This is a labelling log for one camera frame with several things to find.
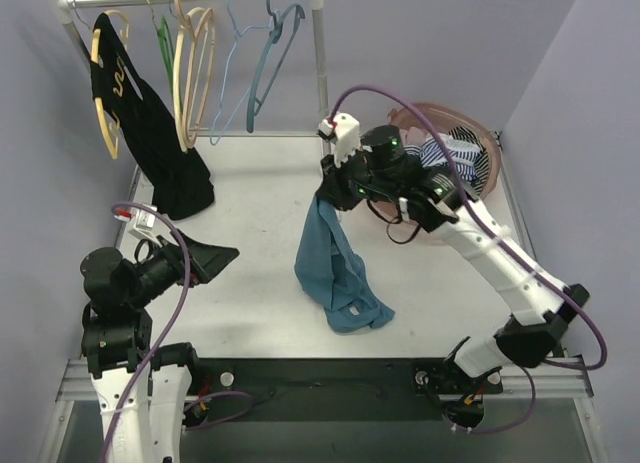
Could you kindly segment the teal tank top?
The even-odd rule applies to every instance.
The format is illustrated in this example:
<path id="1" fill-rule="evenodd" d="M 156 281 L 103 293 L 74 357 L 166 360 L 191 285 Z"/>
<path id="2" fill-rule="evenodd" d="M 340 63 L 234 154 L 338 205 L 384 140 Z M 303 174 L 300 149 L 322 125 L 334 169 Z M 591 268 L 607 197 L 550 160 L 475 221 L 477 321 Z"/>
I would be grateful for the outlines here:
<path id="1" fill-rule="evenodd" d="M 336 210 L 317 196 L 306 215 L 294 273 L 336 333 L 380 329 L 395 316 L 372 291 L 364 261 L 353 251 Z"/>

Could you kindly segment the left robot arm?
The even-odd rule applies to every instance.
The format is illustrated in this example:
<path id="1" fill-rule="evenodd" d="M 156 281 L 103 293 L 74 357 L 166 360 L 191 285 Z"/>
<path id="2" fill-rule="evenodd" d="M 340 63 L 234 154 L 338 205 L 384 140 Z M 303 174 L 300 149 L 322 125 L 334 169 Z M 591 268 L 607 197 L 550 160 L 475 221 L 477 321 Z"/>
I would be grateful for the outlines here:
<path id="1" fill-rule="evenodd" d="M 89 298 L 81 352 L 100 403 L 103 462 L 178 461 L 185 399 L 201 386 L 203 369 L 189 342 L 152 347 L 146 307 L 174 285 L 209 283 L 239 255 L 191 238 L 184 247 L 142 243 L 149 249 L 144 260 L 104 247 L 80 265 Z"/>

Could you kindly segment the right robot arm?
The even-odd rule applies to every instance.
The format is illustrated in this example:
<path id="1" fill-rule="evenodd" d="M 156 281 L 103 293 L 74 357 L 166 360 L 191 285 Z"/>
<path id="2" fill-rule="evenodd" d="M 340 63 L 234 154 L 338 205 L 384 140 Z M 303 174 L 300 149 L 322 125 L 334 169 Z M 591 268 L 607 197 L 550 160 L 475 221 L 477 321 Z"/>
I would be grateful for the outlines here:
<path id="1" fill-rule="evenodd" d="M 471 392 L 507 364 L 542 363 L 589 300 L 586 288 L 543 270 L 468 184 L 456 185 L 451 169 L 425 167 L 408 153 L 397 127 L 361 133 L 357 121 L 324 120 L 318 134 L 334 146 L 321 161 L 320 198 L 342 211 L 362 201 L 394 205 L 397 222 L 412 221 L 456 250 L 508 306 L 509 319 L 494 335 L 465 338 L 447 356 L 446 384 Z"/>

